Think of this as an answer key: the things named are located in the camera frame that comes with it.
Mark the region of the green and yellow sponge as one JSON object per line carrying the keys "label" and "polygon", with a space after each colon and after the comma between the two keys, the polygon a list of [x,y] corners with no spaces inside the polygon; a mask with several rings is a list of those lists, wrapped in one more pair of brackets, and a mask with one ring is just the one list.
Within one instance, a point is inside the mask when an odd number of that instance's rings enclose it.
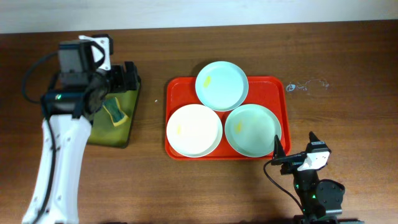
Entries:
{"label": "green and yellow sponge", "polygon": [[124,124],[128,120],[127,114],[121,109],[119,100],[116,97],[109,98],[103,103],[103,108],[109,114],[114,127]]}

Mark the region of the cream white plate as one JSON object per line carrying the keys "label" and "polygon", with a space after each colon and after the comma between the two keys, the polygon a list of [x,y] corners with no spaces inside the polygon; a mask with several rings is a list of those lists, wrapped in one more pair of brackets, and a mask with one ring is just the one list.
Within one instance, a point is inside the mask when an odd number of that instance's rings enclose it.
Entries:
{"label": "cream white plate", "polygon": [[222,135],[220,117],[204,105],[185,105],[174,111],[167,121],[167,140],[177,153],[185,157],[209,155],[221,142]]}

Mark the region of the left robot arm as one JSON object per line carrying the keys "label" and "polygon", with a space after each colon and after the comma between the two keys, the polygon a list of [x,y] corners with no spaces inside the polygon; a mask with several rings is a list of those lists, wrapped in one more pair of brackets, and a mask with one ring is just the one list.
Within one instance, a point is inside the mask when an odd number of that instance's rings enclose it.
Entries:
{"label": "left robot arm", "polygon": [[129,143],[141,78],[132,61],[113,65],[113,39],[81,35],[53,53],[59,69],[37,104],[43,147],[24,223],[78,223],[78,186],[85,147]]}

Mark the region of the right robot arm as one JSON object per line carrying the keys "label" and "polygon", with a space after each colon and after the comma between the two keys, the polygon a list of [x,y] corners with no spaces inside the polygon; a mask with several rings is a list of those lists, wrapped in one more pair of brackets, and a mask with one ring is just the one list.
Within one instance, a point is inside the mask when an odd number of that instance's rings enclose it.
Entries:
{"label": "right robot arm", "polygon": [[341,204],[345,194],[343,184],[330,179],[319,179],[318,171],[327,165],[331,149],[309,132],[309,143],[306,150],[293,155],[286,155],[278,136],[274,137],[272,159],[266,164],[281,166],[281,175],[294,177],[294,189],[298,198],[275,184],[291,197],[301,210],[300,215],[293,217],[293,223],[362,223],[358,219],[338,219],[343,213]]}

